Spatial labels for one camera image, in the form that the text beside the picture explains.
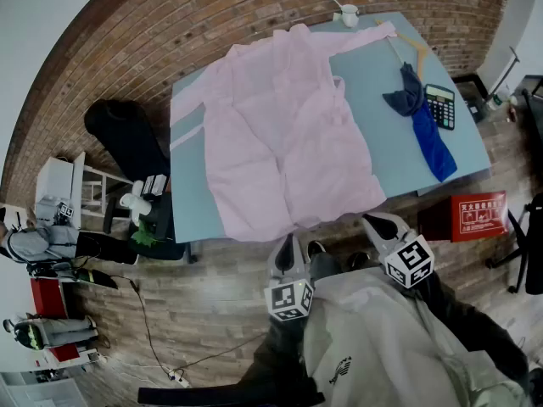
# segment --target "logo on jacket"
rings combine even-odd
[[[335,385],[339,376],[347,375],[347,373],[349,372],[351,360],[352,358],[349,356],[349,357],[345,357],[343,360],[339,362],[338,366],[336,367],[336,371],[333,374],[333,379],[330,380],[330,384]]]

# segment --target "wooden floor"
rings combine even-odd
[[[519,216],[523,205],[543,188],[532,165],[523,113],[516,124],[506,122],[503,113],[494,114],[479,124],[479,131],[492,162],[491,176],[463,178],[421,198],[392,198],[379,210],[401,215],[416,226],[420,209],[449,194],[507,190],[510,210]],[[359,249],[375,254],[359,219],[356,215],[345,216],[314,231],[303,231],[299,237],[303,243],[322,240],[342,260]],[[431,243],[437,271],[456,290],[458,298],[477,305],[507,328],[530,358],[538,354],[543,357],[543,296],[530,297],[524,291],[513,296],[507,292],[507,286],[516,281],[519,260],[498,270],[484,266],[487,258],[503,256],[513,245],[513,236],[468,243]],[[265,262],[272,247],[273,243],[210,240],[196,244],[199,262],[195,265],[148,259],[140,260],[136,267],[92,265],[137,281],[156,352],[165,366],[175,368],[266,332],[262,289],[267,282]],[[127,281],[118,281],[122,285],[119,291],[75,287],[80,306],[111,341],[109,350],[98,347],[111,359],[105,364],[98,362],[92,366],[92,373],[76,378],[92,407],[134,405],[137,388],[142,386],[178,387],[168,382],[158,368],[137,368],[118,361],[156,365],[137,296]],[[185,376],[195,387],[236,382],[251,363],[260,340],[261,337],[231,353],[191,366]]]

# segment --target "light blue table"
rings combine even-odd
[[[365,15],[358,29],[375,26],[375,19],[390,20],[398,32],[425,43],[415,28],[400,13]],[[312,31],[352,31],[340,22],[310,27]],[[417,50],[400,38],[392,38],[403,59],[417,67]],[[392,110],[382,94],[403,88],[400,61],[387,41],[377,41],[339,54],[330,59],[332,73],[345,80],[345,97],[356,124],[366,139],[372,155],[373,173],[388,198],[439,184],[418,146],[411,118]],[[179,80],[173,95],[190,85],[202,70]],[[447,71],[429,53],[423,65],[423,84],[432,83],[455,92],[456,128],[439,129],[450,149],[458,171],[447,181],[490,167],[489,157],[472,116]],[[178,121],[171,128],[171,139],[187,133],[202,122],[204,106]],[[207,186],[204,162],[204,132],[184,142],[171,153],[172,199],[176,240],[179,243],[213,237],[224,237],[221,217]]]

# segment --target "person in gray jacket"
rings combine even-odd
[[[39,226],[9,231],[0,221],[0,253],[20,264],[57,263],[87,256],[133,265],[137,254],[128,241],[79,232],[71,226]]]

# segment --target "calculator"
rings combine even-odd
[[[424,94],[437,126],[446,130],[454,130],[455,93],[442,86],[426,85]]]

